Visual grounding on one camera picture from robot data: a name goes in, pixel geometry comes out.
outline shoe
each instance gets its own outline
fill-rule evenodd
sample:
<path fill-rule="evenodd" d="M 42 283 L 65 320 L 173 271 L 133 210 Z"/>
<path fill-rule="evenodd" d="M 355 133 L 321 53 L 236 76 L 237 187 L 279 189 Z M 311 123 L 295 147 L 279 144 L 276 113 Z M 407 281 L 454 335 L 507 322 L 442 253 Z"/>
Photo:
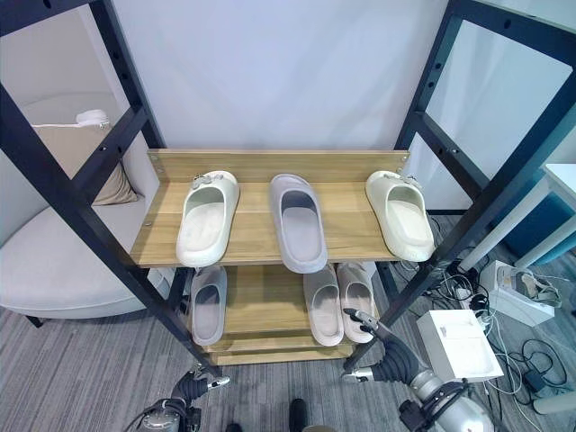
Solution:
<path fill-rule="evenodd" d="M 366 195 L 380 223 L 388 249 L 407 261 L 426 261 L 434 252 L 420 184 L 390 171 L 376 171 L 366 181 Z"/>
<path fill-rule="evenodd" d="M 192 280 L 192 337 L 197 345 L 212 345 L 222 337 L 226 314 L 226 285 L 226 270 L 221 265 L 201 269 Z"/>
<path fill-rule="evenodd" d="M 308 426 L 308 407 L 302 399 L 294 399 L 290 402 L 290 414 L 288 427 L 290 432 L 302 432 Z"/>
<path fill-rule="evenodd" d="M 516 291 L 533 302 L 547 304 L 556 309 L 562 307 L 558 289 L 545 279 L 534 276 L 527 268 L 503 266 L 498 269 L 497 282 L 503 289 Z"/>
<path fill-rule="evenodd" d="M 226 432 L 242 432 L 242 427 L 238 423 L 230 423 L 226 426 Z"/>
<path fill-rule="evenodd" d="M 328 251 L 310 184 L 297 175 L 277 175 L 270 182 L 270 208 L 284 265 L 295 273 L 319 272 L 328 262 Z"/>
<path fill-rule="evenodd" d="M 372 335 L 360 329 L 360 323 L 352 321 L 344 309 L 352 308 L 369 315 L 376 314 L 374 288 L 368 274 L 358 263 L 344 263 L 337 267 L 337 279 L 340 287 L 340 305 L 344 321 L 344 332 L 348 339 L 358 344 L 372 340 Z"/>
<path fill-rule="evenodd" d="M 304 275 L 304 297 L 312 335 L 324 347 L 338 345 L 344 337 L 338 281 L 331 264 Z"/>
<path fill-rule="evenodd" d="M 236 177 L 227 171 L 211 171 L 193 180 L 176 240 L 176 256 L 184 266 L 211 266 L 222 258 L 239 194 Z"/>

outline white box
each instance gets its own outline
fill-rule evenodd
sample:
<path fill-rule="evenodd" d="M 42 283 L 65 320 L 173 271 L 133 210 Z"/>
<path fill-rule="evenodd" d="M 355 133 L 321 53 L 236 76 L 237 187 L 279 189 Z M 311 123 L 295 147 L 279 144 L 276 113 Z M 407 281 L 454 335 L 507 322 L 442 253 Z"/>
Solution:
<path fill-rule="evenodd" d="M 508 290 L 500 287 L 497 273 L 501 267 L 513 268 L 512 265 L 494 261 L 480 273 L 480 285 L 488 290 L 491 309 L 504 313 L 530 327 L 554 318 L 554 308 L 552 306 L 532 301 L 512 289 Z"/>
<path fill-rule="evenodd" d="M 432 369 L 444 382 L 478 383 L 503 375 L 471 310 L 429 310 L 416 322 Z"/>

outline black shoe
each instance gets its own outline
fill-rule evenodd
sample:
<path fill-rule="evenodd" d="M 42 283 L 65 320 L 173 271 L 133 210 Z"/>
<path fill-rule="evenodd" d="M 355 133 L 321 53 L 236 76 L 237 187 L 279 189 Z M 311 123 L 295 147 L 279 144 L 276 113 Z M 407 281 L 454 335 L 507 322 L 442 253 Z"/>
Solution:
<path fill-rule="evenodd" d="M 226 432 L 242 432 L 242 427 L 238 423 L 230 423 L 226 426 Z"/>
<path fill-rule="evenodd" d="M 308 408 L 302 399 L 294 399 L 290 403 L 290 417 L 288 418 L 290 432 L 302 432 L 308 426 Z"/>

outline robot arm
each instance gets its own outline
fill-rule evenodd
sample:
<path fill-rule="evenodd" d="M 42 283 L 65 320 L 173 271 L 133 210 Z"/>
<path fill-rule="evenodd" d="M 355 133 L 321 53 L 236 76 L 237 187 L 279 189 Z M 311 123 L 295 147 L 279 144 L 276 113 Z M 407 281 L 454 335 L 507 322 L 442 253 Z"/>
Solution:
<path fill-rule="evenodd" d="M 132 424 L 138 420 L 139 432 L 197 432 L 202 413 L 200 409 L 192 406 L 192 402 L 207 391 L 218 389 L 229 382 L 228 376 L 208 382 L 206 378 L 200 378 L 197 372 L 190 371 L 178 381 L 169 399 L 158 400 L 146 408 L 124 432 L 130 430 Z"/>
<path fill-rule="evenodd" d="M 493 431 L 488 411 L 463 396 L 467 382 L 443 383 L 414 352 L 376 318 L 361 310 L 344 309 L 351 320 L 362 323 L 384 345 L 383 359 L 344 375 L 348 380 L 400 381 L 410 387 L 420 404 L 405 400 L 400 420 L 410 431 L 423 431 L 437 423 L 445 432 Z"/>

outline table leg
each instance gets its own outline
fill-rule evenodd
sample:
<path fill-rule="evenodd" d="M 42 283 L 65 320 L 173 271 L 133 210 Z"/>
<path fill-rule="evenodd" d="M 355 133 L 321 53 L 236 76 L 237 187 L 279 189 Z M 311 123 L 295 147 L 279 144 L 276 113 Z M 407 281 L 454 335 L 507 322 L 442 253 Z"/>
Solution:
<path fill-rule="evenodd" d="M 576 214 L 563 223 L 559 229 L 538 243 L 533 249 L 529 250 L 514 263 L 514 267 L 527 268 L 539 257 L 559 245 L 573 232 L 576 232 Z"/>
<path fill-rule="evenodd" d="M 474 265 L 504 239 L 550 192 L 546 177 L 518 203 L 514 209 L 488 234 L 480 244 L 458 266 L 463 273 Z"/>

